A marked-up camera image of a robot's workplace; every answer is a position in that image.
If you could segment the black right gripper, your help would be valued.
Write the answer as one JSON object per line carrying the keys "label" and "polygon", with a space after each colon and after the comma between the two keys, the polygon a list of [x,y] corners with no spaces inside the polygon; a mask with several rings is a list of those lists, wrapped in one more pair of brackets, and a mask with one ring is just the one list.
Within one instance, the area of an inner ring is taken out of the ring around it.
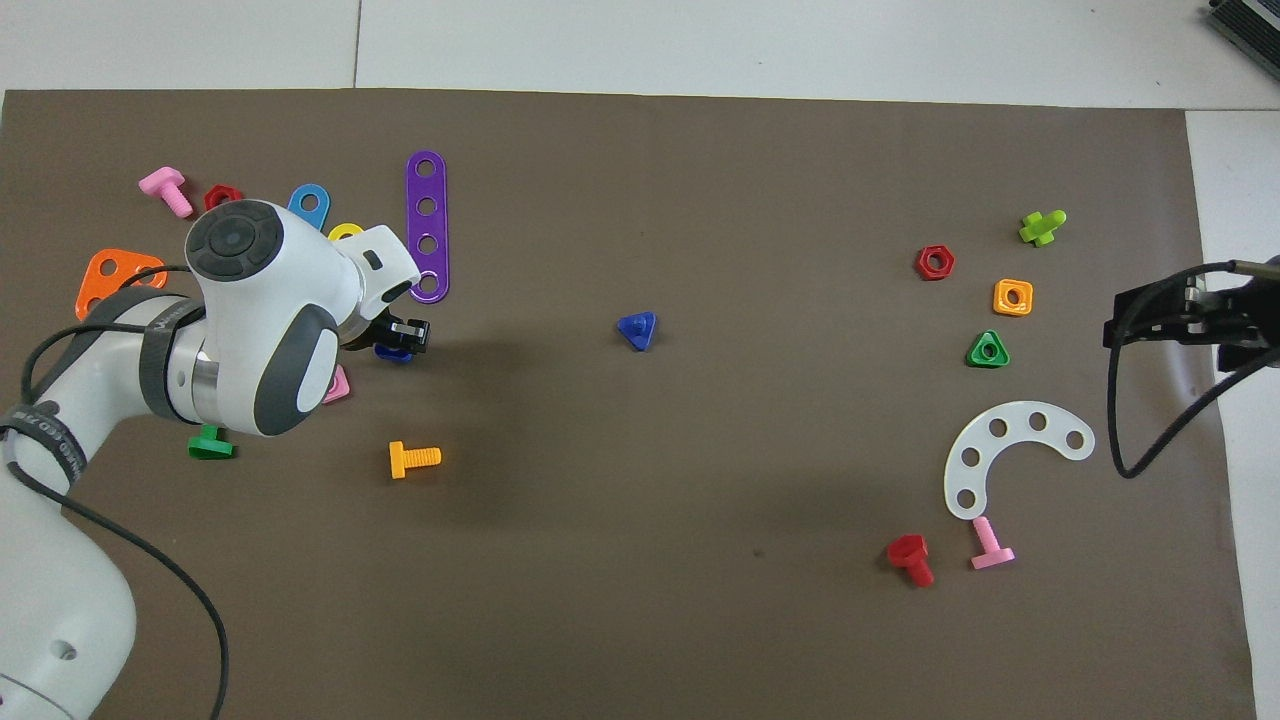
{"label": "black right gripper", "polygon": [[1240,347],[1279,345],[1277,282],[1248,282],[1217,291],[1196,287],[1187,301],[1192,282],[1161,281],[1116,293],[1112,316],[1103,324],[1103,347],[1114,347],[1120,320],[1133,313],[1120,334],[1121,346],[1135,342],[1189,346],[1194,341],[1220,345],[1219,373],[1236,373],[1253,365],[1277,366],[1279,347]]}

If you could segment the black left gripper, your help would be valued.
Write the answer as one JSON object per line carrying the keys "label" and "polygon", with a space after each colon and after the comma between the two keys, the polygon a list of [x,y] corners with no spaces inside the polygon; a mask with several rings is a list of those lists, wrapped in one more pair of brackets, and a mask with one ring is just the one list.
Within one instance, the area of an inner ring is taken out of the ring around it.
{"label": "black left gripper", "polygon": [[340,332],[340,348],[360,351],[380,345],[393,348],[397,354],[424,354],[428,347],[430,324],[419,319],[399,320],[389,309],[383,309],[375,318]]}

